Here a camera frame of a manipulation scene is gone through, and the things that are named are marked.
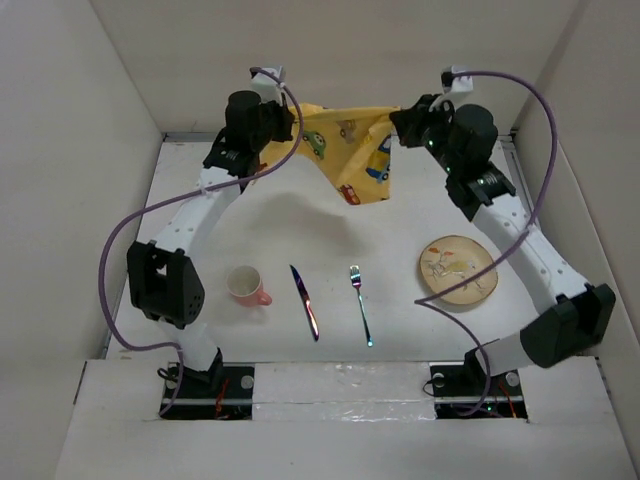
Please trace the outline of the yellow car-print cloth placemat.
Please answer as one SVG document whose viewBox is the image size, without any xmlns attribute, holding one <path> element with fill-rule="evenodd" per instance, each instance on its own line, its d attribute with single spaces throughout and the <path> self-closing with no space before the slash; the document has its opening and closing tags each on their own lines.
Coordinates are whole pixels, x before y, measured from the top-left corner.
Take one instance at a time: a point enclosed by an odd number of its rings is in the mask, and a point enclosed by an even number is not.
<svg viewBox="0 0 640 480">
<path fill-rule="evenodd" d="M 391 146 L 397 107 L 330 109 L 302 103 L 292 134 L 301 134 L 296 153 L 310 159 L 350 205 L 391 196 Z"/>
</svg>

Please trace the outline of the beige bird-pattern plate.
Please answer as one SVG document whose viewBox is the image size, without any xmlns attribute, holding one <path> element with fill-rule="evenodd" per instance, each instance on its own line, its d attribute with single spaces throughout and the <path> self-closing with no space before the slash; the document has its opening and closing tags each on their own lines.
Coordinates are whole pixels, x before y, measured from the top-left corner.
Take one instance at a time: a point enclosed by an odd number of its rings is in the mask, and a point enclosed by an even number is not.
<svg viewBox="0 0 640 480">
<path fill-rule="evenodd" d="M 475 240 L 449 235 L 434 240 L 425 247 L 419 259 L 421 275 L 432 293 L 441 291 L 472 277 L 493 263 L 489 252 Z M 496 270 L 444 295 L 441 300 L 460 306 L 482 302 L 498 284 Z"/>
</svg>

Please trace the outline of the iridescent fork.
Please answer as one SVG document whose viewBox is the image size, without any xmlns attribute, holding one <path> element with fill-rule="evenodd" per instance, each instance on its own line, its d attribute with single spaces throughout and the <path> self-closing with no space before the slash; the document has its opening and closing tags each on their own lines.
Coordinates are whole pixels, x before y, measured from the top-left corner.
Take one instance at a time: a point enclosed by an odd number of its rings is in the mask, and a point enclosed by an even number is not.
<svg viewBox="0 0 640 480">
<path fill-rule="evenodd" d="M 365 332 L 366 343 L 369 348 L 372 348 L 374 346 L 374 341 L 369 329 L 367 314 L 364 306 L 364 298 L 361 293 L 362 281 L 361 281 L 360 268 L 358 265 L 350 266 L 350 282 L 352 287 L 356 291 L 360 314 L 361 314 L 364 332 Z"/>
</svg>

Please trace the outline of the pink ceramic mug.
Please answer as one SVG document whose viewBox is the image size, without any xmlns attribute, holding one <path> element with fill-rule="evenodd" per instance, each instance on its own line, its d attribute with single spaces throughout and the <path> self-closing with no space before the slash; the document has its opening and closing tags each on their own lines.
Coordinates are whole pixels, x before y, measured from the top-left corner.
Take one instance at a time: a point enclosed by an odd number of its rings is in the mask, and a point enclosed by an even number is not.
<svg viewBox="0 0 640 480">
<path fill-rule="evenodd" d="M 237 303 L 244 307 L 270 306 L 272 298 L 264 291 L 262 277 L 252 266 L 233 269 L 226 279 L 227 289 Z"/>
</svg>

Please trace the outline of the iridescent table knife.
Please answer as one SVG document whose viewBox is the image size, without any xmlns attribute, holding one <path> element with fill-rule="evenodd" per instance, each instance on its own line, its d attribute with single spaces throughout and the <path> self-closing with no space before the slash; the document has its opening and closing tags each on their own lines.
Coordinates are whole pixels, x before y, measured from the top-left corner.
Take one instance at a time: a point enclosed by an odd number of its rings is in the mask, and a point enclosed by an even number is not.
<svg viewBox="0 0 640 480">
<path fill-rule="evenodd" d="M 317 342 L 319 340 L 319 336 L 320 336 L 320 332 L 319 332 L 319 326 L 318 326 L 318 322 L 316 319 L 316 316 L 312 310 L 312 306 L 311 306 L 311 300 L 308 294 L 308 291 L 306 289 L 306 286 L 304 284 L 304 281 L 302 279 L 302 277 L 300 276 L 298 270 L 293 266 L 290 265 L 290 269 L 292 272 L 292 276 L 296 285 L 296 289 L 299 293 L 303 308 L 305 310 L 305 314 L 307 317 L 307 321 L 309 324 L 309 328 L 311 331 L 311 335 L 313 337 L 313 340 L 315 342 Z"/>
</svg>

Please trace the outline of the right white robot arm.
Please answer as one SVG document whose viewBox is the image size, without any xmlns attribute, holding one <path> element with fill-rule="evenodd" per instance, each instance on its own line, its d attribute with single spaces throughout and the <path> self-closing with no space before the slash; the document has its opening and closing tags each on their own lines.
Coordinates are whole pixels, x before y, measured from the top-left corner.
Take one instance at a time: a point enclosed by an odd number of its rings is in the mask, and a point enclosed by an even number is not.
<svg viewBox="0 0 640 480">
<path fill-rule="evenodd" d="M 465 356 L 462 381 L 473 393 L 499 375 L 530 365 L 550 368 L 601 343 L 616 296 L 573 269 L 534 224 L 514 185 L 491 162 L 498 132 L 493 115 L 424 95 L 389 116 L 407 148 L 424 147 L 446 172 L 449 198 L 500 250 L 531 297 L 537 318 L 519 332 Z"/>
</svg>

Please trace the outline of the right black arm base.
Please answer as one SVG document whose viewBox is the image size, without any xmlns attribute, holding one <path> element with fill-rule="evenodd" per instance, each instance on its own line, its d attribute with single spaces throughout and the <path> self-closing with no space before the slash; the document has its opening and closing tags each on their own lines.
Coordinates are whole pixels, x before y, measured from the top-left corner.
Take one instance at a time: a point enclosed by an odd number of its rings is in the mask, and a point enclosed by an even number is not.
<svg viewBox="0 0 640 480">
<path fill-rule="evenodd" d="M 428 363 L 423 392 L 438 420 L 528 419 L 519 372 L 487 377 L 477 359 Z"/>
</svg>

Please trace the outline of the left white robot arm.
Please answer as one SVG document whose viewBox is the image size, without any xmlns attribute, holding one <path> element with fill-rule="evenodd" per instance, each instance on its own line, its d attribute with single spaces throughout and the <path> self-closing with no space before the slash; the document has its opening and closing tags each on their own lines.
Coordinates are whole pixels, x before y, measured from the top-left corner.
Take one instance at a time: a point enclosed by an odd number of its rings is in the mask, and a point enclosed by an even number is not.
<svg viewBox="0 0 640 480">
<path fill-rule="evenodd" d="M 195 197 L 150 241 L 134 242 L 127 252 L 132 305 L 181 346 L 188 384 L 205 397 L 222 387 L 222 353 L 196 321 L 205 289 L 194 260 L 241 194 L 240 180 L 258 172 L 262 150 L 272 141 L 292 140 L 294 115 L 281 86 L 254 87 L 229 96 L 225 121 L 203 162 Z"/>
</svg>

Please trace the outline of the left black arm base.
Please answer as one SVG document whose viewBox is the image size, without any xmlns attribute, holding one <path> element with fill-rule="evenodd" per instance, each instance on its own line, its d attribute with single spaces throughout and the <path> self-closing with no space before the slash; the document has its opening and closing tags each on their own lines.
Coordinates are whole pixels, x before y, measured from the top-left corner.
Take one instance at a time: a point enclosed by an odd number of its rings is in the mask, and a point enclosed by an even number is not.
<svg viewBox="0 0 640 480">
<path fill-rule="evenodd" d="M 178 366 L 170 363 L 160 369 L 164 380 L 159 416 L 163 420 L 245 421 L 253 417 L 255 365 L 225 362 L 219 379 L 212 386 L 184 374 L 177 399 L 171 402 L 176 389 Z"/>
</svg>

